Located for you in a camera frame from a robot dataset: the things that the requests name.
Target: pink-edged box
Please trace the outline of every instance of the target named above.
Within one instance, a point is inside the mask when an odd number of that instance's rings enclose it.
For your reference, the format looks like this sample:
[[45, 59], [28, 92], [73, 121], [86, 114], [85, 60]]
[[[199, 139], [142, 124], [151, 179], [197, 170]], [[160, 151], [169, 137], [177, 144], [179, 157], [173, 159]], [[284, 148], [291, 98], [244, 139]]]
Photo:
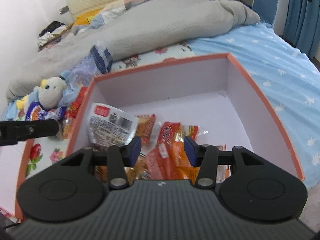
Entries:
[[[130, 114], [155, 114], [160, 122], [198, 125], [211, 145], [241, 145], [297, 178], [305, 176], [290, 138], [270, 102], [229, 53], [166, 59], [95, 77], [79, 109], [67, 155], [90, 146], [92, 103]], [[27, 142], [24, 155], [29, 155]], [[22, 158], [28, 165], [28, 158]]]

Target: barcode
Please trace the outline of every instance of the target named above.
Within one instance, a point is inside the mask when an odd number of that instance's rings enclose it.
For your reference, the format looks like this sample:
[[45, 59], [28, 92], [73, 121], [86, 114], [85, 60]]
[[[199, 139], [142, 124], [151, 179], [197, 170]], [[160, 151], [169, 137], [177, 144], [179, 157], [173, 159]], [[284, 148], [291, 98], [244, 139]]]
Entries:
[[116, 122], [117, 122], [117, 116], [114, 115], [114, 114], [111, 114], [111, 115], [110, 115], [110, 118], [109, 118], [109, 121], [110, 121], [111, 123], [116, 124]]
[[122, 128], [125, 128], [127, 130], [130, 130], [132, 121], [125, 119], [124, 117], [120, 117], [117, 123], [118, 126], [121, 126]]

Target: blue bed sheet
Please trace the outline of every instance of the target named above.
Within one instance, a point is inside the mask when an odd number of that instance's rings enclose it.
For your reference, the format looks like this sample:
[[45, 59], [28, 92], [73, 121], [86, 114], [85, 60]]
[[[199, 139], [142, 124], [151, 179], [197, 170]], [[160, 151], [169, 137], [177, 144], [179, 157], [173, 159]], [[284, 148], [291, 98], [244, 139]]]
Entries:
[[189, 40], [196, 55], [231, 52], [252, 76], [284, 124], [309, 189], [320, 181], [320, 73], [306, 54], [264, 24]]

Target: yellow cloth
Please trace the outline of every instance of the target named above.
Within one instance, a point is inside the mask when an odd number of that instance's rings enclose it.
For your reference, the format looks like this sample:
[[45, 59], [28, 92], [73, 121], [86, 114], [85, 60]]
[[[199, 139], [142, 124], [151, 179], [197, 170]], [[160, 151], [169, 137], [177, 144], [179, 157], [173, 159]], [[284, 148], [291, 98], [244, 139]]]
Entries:
[[92, 19], [102, 10], [102, 8], [97, 9], [97, 10], [93, 10], [87, 13], [84, 13], [80, 16], [78, 16], [76, 18], [75, 23], [73, 24], [73, 26], [75, 25], [87, 25], [90, 24], [90, 22], [92, 21]]

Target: red label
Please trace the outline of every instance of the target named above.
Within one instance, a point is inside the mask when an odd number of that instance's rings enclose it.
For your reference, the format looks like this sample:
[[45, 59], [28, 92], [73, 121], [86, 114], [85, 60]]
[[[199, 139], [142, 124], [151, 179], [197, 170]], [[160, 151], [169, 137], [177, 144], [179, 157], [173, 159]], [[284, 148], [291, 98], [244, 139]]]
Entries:
[[110, 108], [107, 108], [105, 106], [96, 106], [96, 109], [94, 110], [95, 114], [101, 115], [103, 117], [107, 117], [109, 115]]

